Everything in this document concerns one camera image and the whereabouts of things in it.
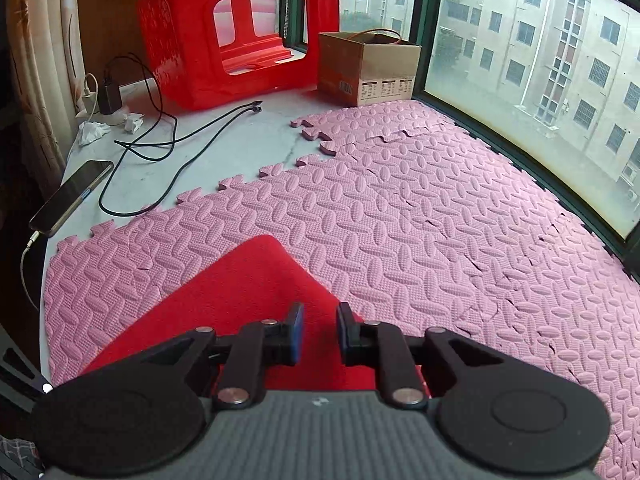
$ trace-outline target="open cardboard box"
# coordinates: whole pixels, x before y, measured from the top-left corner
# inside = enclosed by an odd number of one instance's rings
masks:
[[[420,46],[386,34],[322,32],[318,89],[347,106],[411,99]]]

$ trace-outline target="black power adapter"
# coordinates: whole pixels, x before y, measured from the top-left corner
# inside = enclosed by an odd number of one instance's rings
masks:
[[[111,115],[122,108],[120,87],[109,75],[98,86],[98,107],[102,115]]]

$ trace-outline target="red plastic chair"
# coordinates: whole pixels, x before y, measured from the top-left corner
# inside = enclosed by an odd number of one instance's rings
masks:
[[[299,88],[318,80],[318,33],[339,28],[339,0],[306,0],[308,50],[290,56],[277,34],[256,36],[250,0],[231,0],[235,39],[220,47],[213,9],[220,0],[140,0],[138,13],[151,69],[162,93],[199,110],[276,88]],[[252,67],[250,72],[228,72]]]

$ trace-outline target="red mat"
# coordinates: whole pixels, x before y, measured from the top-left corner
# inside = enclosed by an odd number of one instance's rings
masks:
[[[284,319],[295,301],[305,305],[303,345],[295,367],[268,369],[272,390],[375,388],[373,370],[340,363],[335,331],[338,299],[313,279],[270,236],[246,241],[203,270],[105,348],[85,372],[113,363],[199,326],[219,335],[248,322]]]

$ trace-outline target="curtain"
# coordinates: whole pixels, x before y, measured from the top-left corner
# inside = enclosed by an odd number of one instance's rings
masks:
[[[44,196],[59,185],[77,132],[84,67],[77,0],[6,0],[24,161]]]

